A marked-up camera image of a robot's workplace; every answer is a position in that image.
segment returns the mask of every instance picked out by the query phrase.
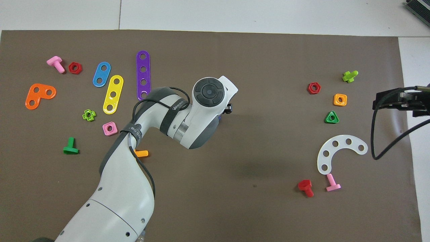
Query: lime green toy piece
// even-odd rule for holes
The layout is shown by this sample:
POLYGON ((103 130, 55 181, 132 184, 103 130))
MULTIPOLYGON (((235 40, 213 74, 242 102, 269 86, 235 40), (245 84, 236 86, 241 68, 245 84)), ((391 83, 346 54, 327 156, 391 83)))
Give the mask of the lime green toy piece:
POLYGON ((87 120, 88 122, 92 122, 92 121, 94 121, 94 117, 95 116, 96 115, 95 115, 94 111, 92 111, 90 109, 87 109, 87 110, 84 111, 84 114, 82 115, 82 118, 85 119, 85 120, 87 120))
POLYGON ((358 71, 353 71, 352 73, 347 71, 344 73, 344 77, 342 77, 342 79, 344 81, 347 81, 348 83, 351 83, 354 81, 354 77, 356 77, 358 75, 358 71))
POLYGON ((339 122, 339 118, 334 111, 329 112, 325 119, 326 124, 337 124, 339 122))
POLYGON ((69 137, 69 140, 67 141, 67 146, 63 148, 63 153, 67 155, 75 155, 79 153, 78 149, 73 148, 74 143, 75 143, 75 138, 69 137))

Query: yellow plate with three holes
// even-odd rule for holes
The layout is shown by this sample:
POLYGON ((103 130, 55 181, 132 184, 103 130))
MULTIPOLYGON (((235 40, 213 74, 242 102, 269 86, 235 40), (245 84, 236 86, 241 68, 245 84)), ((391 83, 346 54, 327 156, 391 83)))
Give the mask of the yellow plate with three holes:
POLYGON ((105 114, 113 114, 117 110, 123 84, 124 79, 120 75, 111 77, 103 104, 103 111, 105 114))

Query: white robotic arm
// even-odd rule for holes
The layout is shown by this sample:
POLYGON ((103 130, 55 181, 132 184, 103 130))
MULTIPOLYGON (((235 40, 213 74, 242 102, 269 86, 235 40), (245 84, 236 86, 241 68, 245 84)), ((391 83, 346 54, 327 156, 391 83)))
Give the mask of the white robotic arm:
POLYGON ((160 129, 187 149, 201 147, 214 133, 219 116, 238 89, 226 77, 202 78, 193 87, 193 104, 171 88, 151 91, 120 132, 101 166, 94 194, 73 216, 56 242, 134 242, 154 210, 154 193, 135 157, 134 149, 150 127, 160 129))

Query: white floor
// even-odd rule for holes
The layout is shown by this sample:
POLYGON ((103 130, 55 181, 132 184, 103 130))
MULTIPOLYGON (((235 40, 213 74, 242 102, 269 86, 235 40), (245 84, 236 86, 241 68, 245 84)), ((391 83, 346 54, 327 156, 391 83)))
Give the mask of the white floor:
MULTIPOLYGON (((430 83, 430 27, 402 0, 1 0, 0 30, 152 29, 396 36, 405 86, 430 83)), ((409 127, 425 118, 408 116, 409 127)), ((430 242, 430 127, 410 135, 424 242, 430 242)))

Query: light pink bolt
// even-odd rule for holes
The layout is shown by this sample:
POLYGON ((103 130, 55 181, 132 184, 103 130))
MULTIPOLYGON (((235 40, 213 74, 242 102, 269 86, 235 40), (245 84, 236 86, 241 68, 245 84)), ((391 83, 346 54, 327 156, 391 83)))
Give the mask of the light pink bolt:
POLYGON ((60 57, 54 56, 51 59, 47 60, 46 63, 50 66, 54 66, 58 72, 64 73, 64 68, 60 64, 60 62, 62 61, 63 60, 60 57))
POLYGON ((327 187, 327 192, 339 189, 341 186, 339 184, 336 184, 335 180, 333 179, 333 175, 331 173, 327 174, 327 178, 330 182, 330 186, 327 187))

